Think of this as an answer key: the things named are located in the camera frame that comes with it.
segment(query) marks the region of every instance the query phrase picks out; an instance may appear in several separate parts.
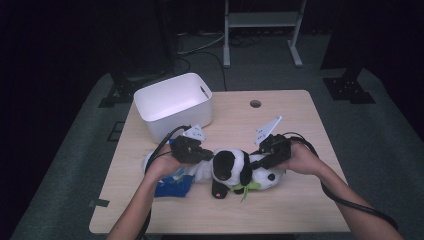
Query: wooden table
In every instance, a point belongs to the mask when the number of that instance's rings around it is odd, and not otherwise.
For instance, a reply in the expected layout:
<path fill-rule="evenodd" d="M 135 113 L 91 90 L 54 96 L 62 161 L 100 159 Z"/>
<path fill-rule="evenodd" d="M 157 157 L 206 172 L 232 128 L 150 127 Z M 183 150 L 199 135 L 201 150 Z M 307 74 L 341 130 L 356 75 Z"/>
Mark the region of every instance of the wooden table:
<path fill-rule="evenodd" d="M 261 107 L 250 106 L 259 100 Z M 273 134 L 297 132 L 345 180 L 345 176 L 307 91 L 214 92 L 213 120 L 203 128 L 202 147 L 235 147 L 250 153 L 255 130 L 282 115 Z M 142 162 L 157 147 L 133 103 L 90 223 L 93 233 L 108 233 L 143 178 Z M 225 199 L 211 196 L 211 182 L 194 183 L 185 198 L 156 198 L 148 234 L 252 234 L 349 231 L 335 203 L 314 176 L 288 171 L 280 184 Z"/>

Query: human arm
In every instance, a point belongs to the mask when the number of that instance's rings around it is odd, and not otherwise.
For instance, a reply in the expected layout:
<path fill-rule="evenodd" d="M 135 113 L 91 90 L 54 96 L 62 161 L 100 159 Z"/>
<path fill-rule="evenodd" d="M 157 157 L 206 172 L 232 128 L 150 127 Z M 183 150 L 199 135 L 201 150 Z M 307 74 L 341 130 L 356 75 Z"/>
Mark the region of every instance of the human arm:
<path fill-rule="evenodd" d="M 315 175 L 330 192 L 339 198 L 373 208 L 303 144 L 293 142 L 291 148 L 291 158 L 275 166 L 276 169 L 288 169 L 301 174 Z M 357 239 L 402 239 L 396 229 L 387 221 L 338 202 L 336 205 Z"/>
<path fill-rule="evenodd" d="M 159 157 L 150 165 L 130 203 L 109 232 L 107 239 L 134 240 L 137 238 L 152 206 L 158 181 L 179 168 L 188 166 L 178 162 L 168 153 L 170 151 L 169 145 L 165 145 L 160 150 Z"/>

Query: dark background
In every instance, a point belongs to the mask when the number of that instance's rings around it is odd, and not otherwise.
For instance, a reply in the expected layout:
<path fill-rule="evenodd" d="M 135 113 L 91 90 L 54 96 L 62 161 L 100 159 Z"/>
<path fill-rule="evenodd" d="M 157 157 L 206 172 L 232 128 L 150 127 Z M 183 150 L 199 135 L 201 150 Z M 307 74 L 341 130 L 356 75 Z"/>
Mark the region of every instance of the dark background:
<path fill-rule="evenodd" d="M 231 8 L 293 10 L 297 4 L 232 0 Z M 1 1 L 2 239 L 13 232 L 98 79 L 112 71 L 168 71 L 175 33 L 222 30 L 223 5 L 223 0 Z M 359 52 L 354 59 L 380 78 L 421 137 L 423 10 L 413 0 L 309 0 L 301 29 L 332 31 L 323 69 L 345 68 Z"/>

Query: blue object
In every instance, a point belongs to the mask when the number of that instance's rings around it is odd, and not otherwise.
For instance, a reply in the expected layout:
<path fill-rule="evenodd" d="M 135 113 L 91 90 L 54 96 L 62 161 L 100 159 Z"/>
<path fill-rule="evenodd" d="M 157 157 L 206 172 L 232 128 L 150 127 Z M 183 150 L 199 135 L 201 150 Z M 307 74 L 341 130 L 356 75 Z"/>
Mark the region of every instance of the blue object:
<path fill-rule="evenodd" d="M 179 179 L 173 177 L 162 178 L 156 185 L 155 197 L 185 197 L 193 183 L 194 176 L 181 175 Z"/>

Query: white storage bin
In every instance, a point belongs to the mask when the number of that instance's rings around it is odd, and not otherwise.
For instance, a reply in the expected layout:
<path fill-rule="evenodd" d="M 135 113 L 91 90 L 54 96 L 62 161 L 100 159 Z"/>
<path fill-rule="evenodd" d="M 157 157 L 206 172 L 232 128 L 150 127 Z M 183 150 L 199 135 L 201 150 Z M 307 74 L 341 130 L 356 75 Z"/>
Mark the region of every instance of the white storage bin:
<path fill-rule="evenodd" d="M 212 121 L 212 92 L 195 73 L 142 88 L 134 94 L 134 101 L 156 143 L 181 125 L 204 127 Z"/>

